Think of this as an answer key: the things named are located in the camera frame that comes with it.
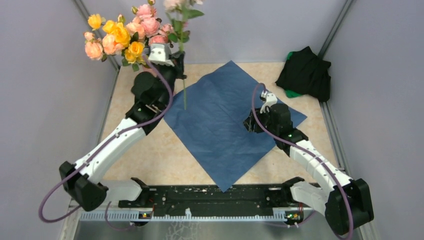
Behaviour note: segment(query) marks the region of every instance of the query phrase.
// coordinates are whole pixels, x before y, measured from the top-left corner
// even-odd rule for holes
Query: artificial flower
[[[124,46],[121,43],[115,41],[115,36],[113,34],[106,34],[102,40],[103,50],[105,54],[113,55],[119,53]]]
[[[152,36],[149,40],[148,40],[148,44],[152,45],[152,44],[166,44],[168,42],[168,37],[164,36],[164,35],[156,35],[156,36]]]
[[[186,0],[165,0],[163,1],[163,6],[167,12],[174,11],[177,7],[185,4]]]
[[[122,22],[116,24],[116,28],[111,33],[115,36],[115,42],[122,44],[124,48],[130,45],[131,36],[128,30],[124,27]]]
[[[125,49],[125,51],[124,51],[124,57],[125,57],[125,59],[127,60],[127,62],[129,64],[133,64],[137,60],[137,57],[134,56],[134,55],[132,55],[129,49]]]
[[[141,19],[154,18],[156,17],[157,10],[149,4],[143,4],[137,8],[137,12],[135,14]]]
[[[102,26],[102,17],[100,14],[93,14],[88,18],[88,25],[93,28],[93,30],[97,30]]]
[[[112,21],[112,20],[108,20],[104,26],[103,26],[103,31],[107,34],[111,34],[115,29],[117,28],[117,23]]]
[[[140,23],[130,22],[126,25],[126,29],[131,35],[138,33],[139,40],[143,40],[146,36],[145,29]]]
[[[94,39],[94,33],[86,31],[86,32],[84,32],[84,38],[87,41],[91,41],[91,40]]]
[[[132,20],[132,22],[136,23],[136,24],[141,24],[142,19],[139,16],[135,16],[134,19]]]
[[[140,57],[143,53],[143,49],[145,48],[144,44],[139,41],[133,41],[131,45],[128,47],[129,53],[134,55],[135,57]]]
[[[148,38],[158,34],[158,30],[161,27],[161,23],[158,22],[154,17],[145,18],[141,25],[144,28],[144,32]]]
[[[85,44],[85,53],[92,60],[100,60],[103,57],[103,47],[100,42],[88,41]]]
[[[171,34],[174,32],[174,28],[171,24],[164,24],[159,30],[160,35],[168,36],[168,34]]]

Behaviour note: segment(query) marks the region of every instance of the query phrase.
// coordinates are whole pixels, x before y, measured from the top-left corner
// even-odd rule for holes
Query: green cloth
[[[293,52],[289,52],[287,55],[287,60],[289,60],[293,55]],[[293,99],[293,98],[297,98],[299,96],[302,96],[303,94],[294,92],[292,90],[284,90],[285,91],[285,95],[289,98],[289,99]]]

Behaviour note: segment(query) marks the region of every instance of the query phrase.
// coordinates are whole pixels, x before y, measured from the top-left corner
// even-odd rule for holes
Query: yellow rose
[[[137,57],[136,61],[137,61],[138,64],[146,65],[146,62],[145,62],[145,60],[143,59],[142,56]]]
[[[112,20],[108,20],[104,26],[103,26],[103,31],[107,34],[112,33],[115,29],[117,28],[117,23],[112,21]]]
[[[130,45],[130,33],[124,27],[122,22],[116,24],[116,28],[113,30],[112,34],[115,36],[115,42],[117,42],[118,44],[122,44],[124,48]]]
[[[93,28],[93,30],[97,30],[102,26],[102,17],[100,14],[93,14],[88,18],[88,25]]]
[[[140,57],[142,55],[143,49],[145,48],[144,44],[138,41],[133,41],[131,45],[129,45],[128,50],[129,52],[136,56]]]
[[[128,49],[125,49],[124,56],[125,56],[125,59],[128,61],[128,63],[130,64],[135,63],[137,60],[137,57],[132,55]]]

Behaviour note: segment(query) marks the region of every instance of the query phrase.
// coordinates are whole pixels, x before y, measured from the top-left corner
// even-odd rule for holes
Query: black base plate
[[[272,216],[273,208],[297,207],[283,200],[281,184],[240,184],[222,192],[216,185],[151,185],[144,200],[120,201],[120,208],[153,208],[156,217]]]

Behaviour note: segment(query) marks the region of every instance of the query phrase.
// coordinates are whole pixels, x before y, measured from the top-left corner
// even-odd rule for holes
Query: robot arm
[[[293,127],[289,107],[284,103],[277,103],[277,98],[273,93],[264,91],[260,98],[263,101],[263,106],[256,108],[255,112],[262,125],[273,135],[315,155],[311,156],[292,144],[275,140],[277,147],[301,164],[319,185],[319,187],[313,186],[300,177],[290,179],[283,183],[286,201],[308,205],[325,216],[333,231],[339,235],[346,233],[349,229],[346,206],[335,180],[324,168],[323,164],[325,164],[348,197],[354,228],[373,220],[374,212],[367,183],[362,179],[352,179],[322,156],[308,137]],[[256,123],[253,112],[244,121],[244,126],[249,132],[263,132],[262,128]]]
[[[166,79],[172,91],[174,90],[175,80],[186,77],[183,74],[184,53],[171,54],[171,50],[166,44],[152,44],[149,60],[157,65],[156,68]],[[142,72],[137,75],[131,92],[135,96],[134,105],[114,131],[74,164],[66,161],[59,168],[60,176],[64,179],[76,169],[85,165],[81,171],[63,184],[65,191],[85,211],[92,211],[103,202],[134,201],[142,192],[144,183],[141,181],[134,179],[127,181],[102,180],[108,169],[132,145],[148,135],[160,119],[143,127],[137,127],[137,125],[157,117],[165,110],[170,100],[169,92],[164,84],[149,72]],[[132,129],[122,132],[122,130],[128,128]],[[95,155],[95,157],[88,162],[92,155]]]

